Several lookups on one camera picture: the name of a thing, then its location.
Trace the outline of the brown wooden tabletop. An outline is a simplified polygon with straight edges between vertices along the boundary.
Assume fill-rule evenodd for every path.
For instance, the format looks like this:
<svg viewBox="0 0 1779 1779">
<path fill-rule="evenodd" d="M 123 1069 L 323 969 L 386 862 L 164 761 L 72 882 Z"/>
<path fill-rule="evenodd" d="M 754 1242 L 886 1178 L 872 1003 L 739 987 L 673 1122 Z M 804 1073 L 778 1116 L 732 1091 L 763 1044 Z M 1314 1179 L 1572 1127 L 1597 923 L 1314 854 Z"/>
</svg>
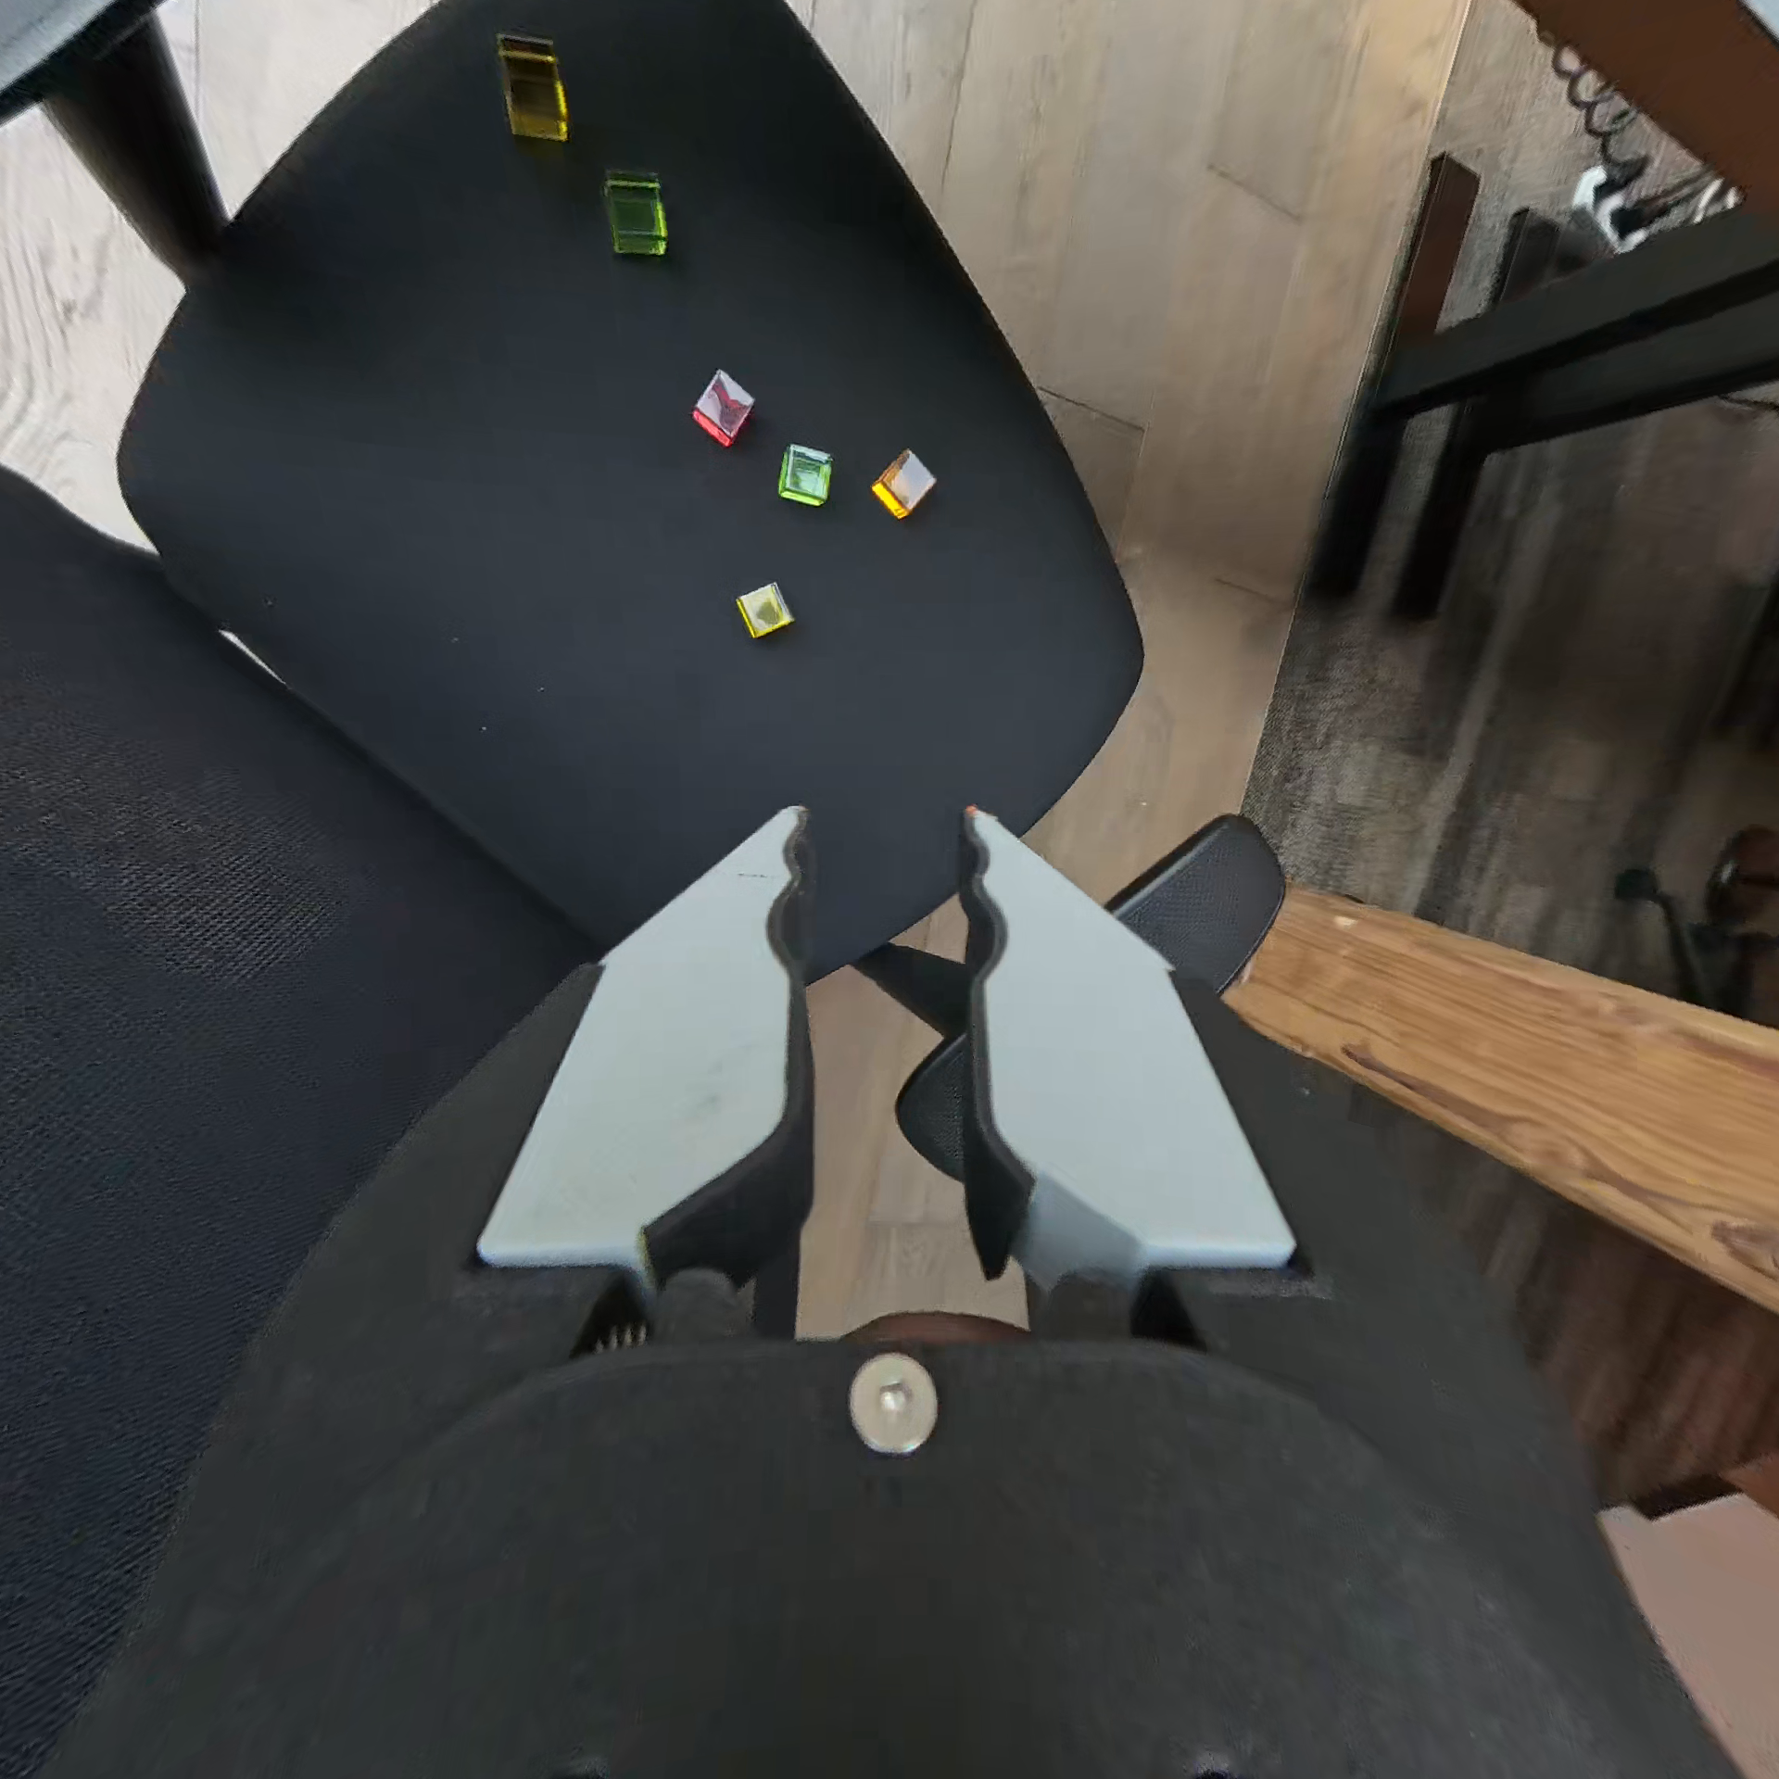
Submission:
<svg viewBox="0 0 1779 1779">
<path fill-rule="evenodd" d="M 1523 3 L 1657 128 L 1777 217 L 1777 4 Z"/>
</svg>

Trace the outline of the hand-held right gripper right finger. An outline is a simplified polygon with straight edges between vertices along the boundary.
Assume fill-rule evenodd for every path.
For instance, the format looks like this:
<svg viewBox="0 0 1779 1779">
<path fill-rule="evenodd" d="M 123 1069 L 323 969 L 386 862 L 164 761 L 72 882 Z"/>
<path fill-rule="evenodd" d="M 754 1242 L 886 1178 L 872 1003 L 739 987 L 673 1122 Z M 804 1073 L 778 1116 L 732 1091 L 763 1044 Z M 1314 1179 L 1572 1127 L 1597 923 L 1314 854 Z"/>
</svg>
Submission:
<svg viewBox="0 0 1779 1779">
<path fill-rule="evenodd" d="M 1176 969 L 968 807 L 963 1199 L 988 1278 L 1124 1287 L 1298 1250 Z"/>
</svg>

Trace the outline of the black metal table frame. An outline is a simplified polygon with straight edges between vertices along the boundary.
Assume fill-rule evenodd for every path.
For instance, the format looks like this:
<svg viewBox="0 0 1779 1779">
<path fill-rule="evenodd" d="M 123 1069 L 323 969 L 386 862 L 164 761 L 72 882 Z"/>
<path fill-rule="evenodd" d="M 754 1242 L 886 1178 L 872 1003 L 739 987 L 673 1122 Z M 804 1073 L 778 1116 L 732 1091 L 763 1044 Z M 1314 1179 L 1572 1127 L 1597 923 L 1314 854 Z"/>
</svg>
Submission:
<svg viewBox="0 0 1779 1779">
<path fill-rule="evenodd" d="M 1328 490 L 1306 596 L 1354 596 L 1409 421 L 1455 412 L 1409 557 L 1399 617 L 1429 617 L 1496 453 L 1657 415 L 1776 380 L 1776 219 L 1728 209 L 1612 252 L 1588 211 L 1515 211 L 1476 318 L 1439 326 L 1480 192 L 1450 152 L 1427 165 L 1409 252 Z"/>
</svg>

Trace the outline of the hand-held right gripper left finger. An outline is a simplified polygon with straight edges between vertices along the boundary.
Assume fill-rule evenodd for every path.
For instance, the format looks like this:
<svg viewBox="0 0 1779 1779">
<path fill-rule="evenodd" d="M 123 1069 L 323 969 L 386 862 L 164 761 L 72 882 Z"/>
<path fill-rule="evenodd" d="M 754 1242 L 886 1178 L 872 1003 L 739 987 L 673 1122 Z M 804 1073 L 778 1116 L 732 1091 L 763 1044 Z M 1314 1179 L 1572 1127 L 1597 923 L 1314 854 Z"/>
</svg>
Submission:
<svg viewBox="0 0 1779 1779">
<path fill-rule="evenodd" d="M 498 1270 L 754 1281 L 814 1207 L 809 811 L 783 807 L 596 969 L 476 1240 Z"/>
</svg>

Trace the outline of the wooden block with bolt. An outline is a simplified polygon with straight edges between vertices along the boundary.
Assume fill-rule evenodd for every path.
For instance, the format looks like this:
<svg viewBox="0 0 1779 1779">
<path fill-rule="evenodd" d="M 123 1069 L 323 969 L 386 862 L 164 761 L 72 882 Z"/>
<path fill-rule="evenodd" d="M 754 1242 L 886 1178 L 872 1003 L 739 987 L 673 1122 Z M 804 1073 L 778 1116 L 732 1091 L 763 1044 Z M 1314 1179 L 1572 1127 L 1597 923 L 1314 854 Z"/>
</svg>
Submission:
<svg viewBox="0 0 1779 1779">
<path fill-rule="evenodd" d="M 1294 887 L 1229 991 L 1350 1081 L 1606 1503 L 1776 1474 L 1776 1032 Z"/>
</svg>

